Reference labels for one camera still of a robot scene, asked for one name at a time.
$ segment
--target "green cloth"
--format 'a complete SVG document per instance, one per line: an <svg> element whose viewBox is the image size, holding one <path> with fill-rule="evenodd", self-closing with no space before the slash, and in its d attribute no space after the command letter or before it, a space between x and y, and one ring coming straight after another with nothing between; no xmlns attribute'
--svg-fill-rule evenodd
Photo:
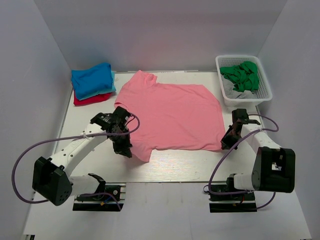
<svg viewBox="0 0 320 240"><path fill-rule="evenodd" d="M237 66L220 67L220 73L234 84L233 90L237 92L249 90L253 93L259 88L258 67L251 61L244 61Z"/></svg>

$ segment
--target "folded clothes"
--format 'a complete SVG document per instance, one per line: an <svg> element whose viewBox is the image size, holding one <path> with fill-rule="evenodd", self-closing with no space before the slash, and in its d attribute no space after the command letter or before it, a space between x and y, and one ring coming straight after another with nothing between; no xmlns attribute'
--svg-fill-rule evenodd
<svg viewBox="0 0 320 240"><path fill-rule="evenodd" d="M109 63L101 63L87 70L72 70L72 85L78 100L115 92L114 72Z"/></svg>
<svg viewBox="0 0 320 240"><path fill-rule="evenodd" d="M258 67L251 61L244 61L236 66L220 67L220 73L234 84L233 90L237 92L249 90L253 93L259 89Z"/></svg>
<svg viewBox="0 0 320 240"><path fill-rule="evenodd" d="M84 100L78 100L76 98L76 94L74 93L73 94L74 95L73 104L75 106L83 106L83 105L100 103L100 102L108 100L110 98L111 94L112 93L109 92L109 93L105 93L105 94L98 94L96 96L92 96L92 97L86 98Z"/></svg>

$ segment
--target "cable clip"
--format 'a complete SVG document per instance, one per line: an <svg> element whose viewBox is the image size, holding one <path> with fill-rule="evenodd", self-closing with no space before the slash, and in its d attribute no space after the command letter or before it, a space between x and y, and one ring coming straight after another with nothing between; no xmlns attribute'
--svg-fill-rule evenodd
<svg viewBox="0 0 320 240"><path fill-rule="evenodd" d="M83 135L83 138L84 138L84 139L88 139L88 140L89 140L89 137L86 135L85 132L83 132L82 135Z"/></svg>

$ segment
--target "pink t-shirt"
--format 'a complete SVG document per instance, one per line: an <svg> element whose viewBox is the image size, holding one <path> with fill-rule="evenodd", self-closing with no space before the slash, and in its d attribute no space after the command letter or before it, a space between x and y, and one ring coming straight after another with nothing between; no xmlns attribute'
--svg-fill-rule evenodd
<svg viewBox="0 0 320 240"><path fill-rule="evenodd" d="M155 75L138 71L122 87L114 105L140 119L140 128L130 135L131 152L144 162L149 162L153 149L221 149L222 110L203 85L157 83ZM130 130L136 126L135 120L128 124Z"/></svg>

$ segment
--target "gray cloth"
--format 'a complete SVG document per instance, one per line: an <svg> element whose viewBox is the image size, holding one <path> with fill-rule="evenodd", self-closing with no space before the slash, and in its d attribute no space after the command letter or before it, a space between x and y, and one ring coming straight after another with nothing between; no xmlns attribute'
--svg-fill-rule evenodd
<svg viewBox="0 0 320 240"><path fill-rule="evenodd" d="M244 92L239 92L234 90L234 84L225 79L223 75L221 75L222 84L224 88L225 95L230 99L256 99L257 95L253 94L249 90L245 90Z"/></svg>

